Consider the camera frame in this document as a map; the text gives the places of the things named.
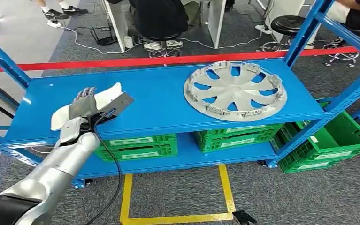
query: silver metal arm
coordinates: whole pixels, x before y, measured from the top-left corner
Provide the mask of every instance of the silver metal arm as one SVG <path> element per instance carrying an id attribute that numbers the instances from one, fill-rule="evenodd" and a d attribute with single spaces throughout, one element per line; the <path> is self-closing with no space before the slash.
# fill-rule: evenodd
<path id="1" fill-rule="evenodd" d="M 55 148 L 43 162 L 23 180 L 0 193 L 0 197 L 7 196 L 6 200 L 13 198 L 39 202 L 22 214 L 15 225 L 50 224 L 59 199 L 90 154 L 100 145 L 95 133 L 80 134 L 80 126 L 84 123 L 88 121 L 82 117 L 65 123 Z"/>
<path id="2" fill-rule="evenodd" d="M 107 94 L 106 105 L 98 110 L 94 91 L 91 87 L 78 93 L 69 106 L 71 119 L 61 127 L 60 138 L 42 163 L 22 181 L 0 193 L 0 225 L 51 224 L 59 199 L 100 146 L 95 126 L 114 119 L 133 102 L 126 92 L 110 101 Z"/>

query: white pants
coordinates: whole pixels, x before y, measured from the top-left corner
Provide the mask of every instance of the white pants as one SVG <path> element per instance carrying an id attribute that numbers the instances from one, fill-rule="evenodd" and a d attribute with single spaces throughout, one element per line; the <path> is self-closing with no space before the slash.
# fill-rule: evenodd
<path id="1" fill-rule="evenodd" d="M 348 13 L 350 12 L 350 8 L 345 7 L 344 5 L 338 3 L 337 1 L 335 1 L 333 3 L 333 5 L 329 8 L 328 13 L 326 14 L 326 16 L 332 20 L 338 21 L 340 23 L 345 23 Z M 312 34 L 310 40 L 308 41 L 308 43 L 313 43 L 315 40 L 315 36 L 318 33 L 318 30 L 320 28 L 321 25 L 319 25 L 317 27 L 317 29 L 315 30 L 315 32 Z"/>

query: blue metal shelf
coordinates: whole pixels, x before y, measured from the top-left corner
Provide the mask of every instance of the blue metal shelf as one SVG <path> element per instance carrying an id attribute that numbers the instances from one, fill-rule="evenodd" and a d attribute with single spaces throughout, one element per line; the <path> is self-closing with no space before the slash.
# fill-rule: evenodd
<path id="1" fill-rule="evenodd" d="M 178 156 L 140 159 L 120 162 L 123 173 L 146 173 L 164 170 L 186 169 L 217 165 L 220 163 L 240 163 L 275 158 L 275 152 L 268 142 L 244 147 L 203 153 L 191 133 L 177 134 Z M 103 163 L 96 155 L 91 155 L 77 179 L 112 176 L 117 174 L 113 163 Z"/>
<path id="2" fill-rule="evenodd" d="M 21 102 L 15 113 L 4 143 L 10 148 L 54 144 L 59 135 L 59 132 L 50 130 L 50 118 L 54 111 L 70 103 L 84 87 L 96 86 L 97 91 L 101 91 L 116 82 L 120 82 L 123 90 L 133 96 L 134 103 L 116 120 L 98 127 L 103 139 L 314 120 L 328 114 L 283 60 L 252 62 L 280 76 L 288 93 L 285 107 L 263 120 L 217 120 L 192 108 L 183 96 L 183 85 L 197 68 L 205 65 L 44 77 L 32 79 L 24 97 L 26 101 Z"/>
<path id="3" fill-rule="evenodd" d="M 58 139 L 58 132 L 50 130 L 50 118 L 53 112 L 70 103 L 77 92 L 84 87 L 96 86 L 97 91 L 101 91 L 119 82 L 122 83 L 123 90 L 134 97 L 134 103 L 116 120 L 98 127 L 104 139 L 180 133 L 178 135 L 178 157 L 122 162 L 121 165 L 125 173 L 152 172 L 256 160 L 265 160 L 269 167 L 275 167 L 279 160 L 360 98 L 359 77 L 338 97 L 332 98 L 331 103 L 322 109 L 291 70 L 320 22 L 360 50 L 359 37 L 325 16 L 333 1 L 315 1 L 283 59 L 250 61 L 281 77 L 288 93 L 288 101 L 280 112 L 253 122 L 216 120 L 189 106 L 183 97 L 184 82 L 193 71 L 205 65 L 29 78 L 0 48 L 0 67 L 26 89 L 26 94 L 6 137 L 0 137 L 0 151 L 29 165 L 39 164 L 42 158 L 28 152 L 23 147 L 55 143 Z M 311 120 L 311 123 L 277 152 L 274 152 L 268 143 L 262 143 L 203 154 L 188 133 L 206 129 L 298 120 Z M 84 181 L 80 180 L 82 178 L 109 176 L 115 175 L 115 173 L 113 164 L 103 163 L 93 155 L 84 165 L 74 183 L 83 187 Z"/>

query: green plastic crate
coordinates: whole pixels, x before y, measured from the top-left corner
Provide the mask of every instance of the green plastic crate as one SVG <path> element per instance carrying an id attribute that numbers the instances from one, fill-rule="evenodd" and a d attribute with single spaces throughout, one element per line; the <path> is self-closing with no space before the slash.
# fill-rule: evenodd
<path id="1" fill-rule="evenodd" d="M 194 135 L 202 152 L 212 152 L 269 141 L 280 128 L 280 126 L 272 126 L 271 129 L 215 139 L 206 138 L 203 132 L 194 132 Z"/>
<path id="2" fill-rule="evenodd" d="M 152 135 L 146 137 L 134 137 L 134 138 L 126 138 L 126 139 L 104 140 L 104 143 L 108 147 L 116 148 L 117 146 L 120 145 L 141 144 L 141 143 L 152 144 L 152 143 L 161 143 L 161 142 L 173 142 L 175 140 L 176 140 L 175 134 L 168 134 L 168 135 Z"/>
<path id="3" fill-rule="evenodd" d="M 286 123 L 278 132 L 278 136 L 284 143 L 288 142 L 306 124 L 308 122 Z M 302 165 L 339 162 L 359 153 L 360 125 L 347 112 L 341 112 L 325 127 L 282 159 L 279 165 L 284 171 L 293 171 Z"/>
<path id="4" fill-rule="evenodd" d="M 120 145 L 116 148 L 109 147 L 108 149 L 119 161 L 178 155 L 177 141 L 153 144 L 144 143 L 135 145 Z M 97 150 L 94 153 L 104 162 L 114 162 L 114 159 L 106 150 Z"/>
<path id="5" fill-rule="evenodd" d="M 257 131 L 271 130 L 277 127 L 282 127 L 281 124 L 268 124 L 268 125 L 257 125 L 257 126 L 247 126 L 247 127 L 230 127 L 227 129 L 216 129 L 216 130 L 204 130 L 200 131 L 200 135 L 202 135 L 205 139 L 216 139 L 222 137 L 230 137 L 234 135 L 240 134 L 248 134 Z"/>
<path id="6" fill-rule="evenodd" d="M 270 140 L 270 143 L 275 151 L 278 151 L 283 145 L 281 135 L 282 131 L 278 131 L 278 133 Z M 294 157 L 293 154 L 289 154 L 287 157 L 282 159 L 279 162 L 279 165 L 284 173 L 295 173 L 306 170 L 316 170 L 331 167 L 337 164 L 339 161 L 320 161 L 320 162 L 312 162 L 310 164 L 304 164 L 304 161 L 298 157 Z"/>

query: gray carpet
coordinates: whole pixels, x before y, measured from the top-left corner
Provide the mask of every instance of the gray carpet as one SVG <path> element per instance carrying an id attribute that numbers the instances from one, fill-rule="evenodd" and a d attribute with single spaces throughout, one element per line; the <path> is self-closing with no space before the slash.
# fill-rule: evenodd
<path id="1" fill-rule="evenodd" d="M 253 27 L 253 20 L 260 14 L 245 1 L 237 3 L 237 9 L 226 13 L 221 36 L 221 46 L 234 45 L 259 36 Z M 81 6 L 92 8 L 82 1 Z M 105 18 L 98 12 L 73 18 L 68 27 L 104 26 Z M 94 46 L 87 30 L 79 35 L 79 42 Z M 205 26 L 194 27 L 184 37 L 212 45 Z M 101 55 L 73 43 L 73 33 L 65 32 L 51 58 L 51 61 L 100 60 L 130 57 L 146 57 L 147 53 L 138 46 L 128 53 Z M 335 36 L 324 28 L 318 39 L 333 39 Z M 253 52 L 261 40 L 232 49 L 213 50 L 195 43 L 184 43 L 183 55 Z M 99 47 L 102 51 L 118 51 L 116 46 Z M 316 98 L 335 96 L 360 75 L 360 58 L 354 68 L 346 64 L 323 65 L 326 56 L 300 58 L 294 67 L 304 85 Z M 65 75 L 82 72 L 109 71 L 117 68 L 48 71 L 44 75 Z M 354 112 L 360 107 L 360 100 L 348 109 Z M 257 163 L 227 165 L 232 192 L 237 210 L 246 210 L 260 225 L 360 225 L 360 155 L 334 167 L 284 174 L 279 168 L 268 169 Z M 7 157 L 0 159 L 0 190 L 23 178 L 30 167 Z M 96 179 L 85 189 L 69 188 L 54 215 L 54 225 L 83 224 L 95 215 L 109 201 L 115 190 L 117 178 Z M 96 225 L 119 224 L 121 196 L 109 210 L 98 219 Z M 133 178 L 133 192 L 130 217 L 155 217 L 225 212 L 224 197 L 217 167 L 196 168 L 169 172 L 136 174 Z M 233 221 L 194 223 L 209 225 L 230 225 Z"/>

